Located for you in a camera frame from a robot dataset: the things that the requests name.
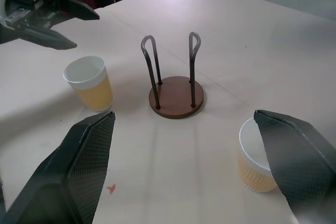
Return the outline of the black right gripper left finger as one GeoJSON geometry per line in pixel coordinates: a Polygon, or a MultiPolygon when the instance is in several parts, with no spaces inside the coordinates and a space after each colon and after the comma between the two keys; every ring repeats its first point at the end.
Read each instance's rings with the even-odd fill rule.
{"type": "Polygon", "coordinates": [[[74,124],[34,171],[0,224],[92,224],[115,119],[108,111],[74,124]]]}

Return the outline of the yellow and white paper cup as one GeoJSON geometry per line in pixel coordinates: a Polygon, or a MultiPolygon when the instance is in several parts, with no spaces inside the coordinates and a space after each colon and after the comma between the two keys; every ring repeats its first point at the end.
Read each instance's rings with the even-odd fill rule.
{"type": "Polygon", "coordinates": [[[277,187],[258,125],[248,119],[239,130],[238,174],[250,190],[266,193],[277,187]]]}
{"type": "Polygon", "coordinates": [[[65,68],[63,77],[89,109],[99,112],[112,105],[113,93],[102,58],[79,58],[65,68]]]}

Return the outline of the wooden cup holder stand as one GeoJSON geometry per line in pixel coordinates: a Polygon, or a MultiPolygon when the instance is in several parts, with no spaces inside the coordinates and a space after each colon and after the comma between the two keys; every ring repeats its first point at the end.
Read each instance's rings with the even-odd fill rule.
{"type": "Polygon", "coordinates": [[[171,76],[162,79],[155,38],[152,35],[145,36],[140,46],[152,86],[149,93],[152,110],[168,119],[183,119],[196,113],[204,102],[204,90],[195,79],[195,60],[201,47],[199,34],[193,31],[188,36],[189,77],[171,76]],[[157,77],[154,76],[150,55],[145,47],[147,41],[152,44],[157,77]]]}

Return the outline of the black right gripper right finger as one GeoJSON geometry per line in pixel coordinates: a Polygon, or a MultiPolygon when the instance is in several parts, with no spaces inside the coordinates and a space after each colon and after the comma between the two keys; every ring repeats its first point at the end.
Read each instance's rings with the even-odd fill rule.
{"type": "Polygon", "coordinates": [[[256,110],[271,174],[299,224],[336,224],[336,148],[310,123],[256,110]]]}

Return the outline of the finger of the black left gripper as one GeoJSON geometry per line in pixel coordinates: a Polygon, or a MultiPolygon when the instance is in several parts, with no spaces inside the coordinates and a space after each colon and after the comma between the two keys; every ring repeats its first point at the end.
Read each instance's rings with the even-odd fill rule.
{"type": "Polygon", "coordinates": [[[100,16],[90,6],[77,0],[54,0],[51,19],[53,25],[60,24],[72,18],[81,20],[99,20],[100,16]]]}
{"type": "Polygon", "coordinates": [[[18,27],[11,29],[0,24],[0,44],[16,39],[56,50],[68,50],[77,47],[75,42],[51,29],[24,24],[19,24],[18,27]]]}

